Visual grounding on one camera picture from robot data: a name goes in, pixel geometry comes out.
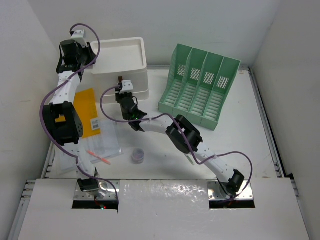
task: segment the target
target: purple cable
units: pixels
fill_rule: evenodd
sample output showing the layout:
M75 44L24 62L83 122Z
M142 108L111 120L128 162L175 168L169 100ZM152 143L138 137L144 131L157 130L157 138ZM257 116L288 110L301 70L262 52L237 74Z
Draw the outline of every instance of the purple cable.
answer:
M109 89L107 89L106 91L104 91L104 93L103 93L103 94L101 95L101 97L100 97L100 108L101 108L101 111L102 111L103 115L104 115L107 119L109 119L109 120L111 120L111 121L114 121L114 122L116 122L116 123L123 123L123 124L124 124L124 123L134 123L134 122L142 122L142 121L156 120L156 119L159 119L159 118L161 118L161 117L163 117L163 116L168 116L168 117L171 118L171 120L174 122L174 124L175 124L175 125L177 126L177 128L179 129L179 132L181 133L181 135L182 135L182 137L183 137L183 139L184 139L184 141L185 141L185 144L186 144L187 147L189 148L189 151L190 151L190 153L191 153L194 161L195 161L198 165L202 165L202 164L204 164L205 162L207 162L207 161L209 161L210 159L213 159L213 158L215 158L215 157L224 157L224 156L227 156L227 155L230 155L230 154L240 154L240 155L243 155L243 156L249 161L249 163L250 163L250 175L249 175L248 181L247 181L246 185L244 186L242 192L247 188L247 186L249 185L249 183L250 183L250 181L251 181L254 167L253 167L252 161L250 160L250 158L249 158L246 154L244 154L243 152L240 152L240 151L231 151L231 152L227 152L227 153L224 153L224 154L212 155L212 156L206 158L206 159L203 160L203 161L198 161L198 159L196 158L196 155L195 155L195 153L194 153L194 151L193 151L193 149L192 149L192 147L191 147L191 145L190 145L190 143L189 143L189 141L188 141L188 139L187 139L184 131L181 129L179 123L175 120L175 118L174 118L171 114L169 114L169 113L162 113L162 114L160 114L159 116L152 117L151 119L150 119L150 118L142 118L142 119L135 119L135 120L117 120L117 119L114 119L114 118L108 116L108 115L106 114L106 112L104 111L104 109L103 109L102 101L103 101L103 98L104 98L104 96L106 95L106 93L109 92L109 91L111 91L112 89L115 89L115 88L117 88L117 86L110 87ZM222 201L222 202L232 201L233 199L235 199L236 197L238 197L240 194L242 194L242 192L239 193L238 195L235 195L235 196L231 197L230 199L224 200L224 201Z
M65 86L69 81L70 79L72 79L75 75L77 75L78 73L82 72L83 70L85 70L86 68L88 68L89 66L91 66L92 64L94 64L94 62L97 60L99 54L100 54L100 49L101 49L101 44L100 44L100 39L97 35L97 33L88 25L86 24L83 24L83 23L77 23L75 25L73 25L70 29L70 31L72 31L75 27L77 26L84 26L88 29L90 29L93 34L95 35L96 39L97 39L97 42L98 42L98 52L95 56L95 58L86 66L82 67L81 69L79 69L78 71L75 71L73 74L71 74L68 79L61 85L57 86L55 89L53 89L51 92L49 92L45 97L44 99L42 100L42 103L40 105L40 111L39 111L39 116L40 116L40 122L41 122L41 125L42 125L42 128L44 130L44 132L47 134L47 136L49 137L49 139L53 142L53 144L58 148L60 149L63 153L65 153L66 155L72 157L72 158L75 158L75 163L76 163L76 166L78 168L78 170L83 174L85 175L86 177L90 178L90 179L94 179L94 180L100 180L100 181L105 181L107 183L109 183L113 188L114 188L114 192L115 192L115 196L116 196L116 199L119 203L119 198L118 198L118 193L117 193L117 188L115 187L115 185L107 180L107 179L104 179L104 178L100 178L100 177L95 177L95 176L91 176L90 174L86 173L85 171L83 171L81 169L81 167L79 166L79 158L77 155L73 155L72 153L68 152L67 150L65 150L62 146L60 146L57 141L51 136L50 132L48 131L47 127L46 127L46 124L45 124L45 121L44 121L44 116L43 116L43 111L44 111L44 106L46 104L46 101L48 100L48 98L54 94L58 89L62 88L63 86Z

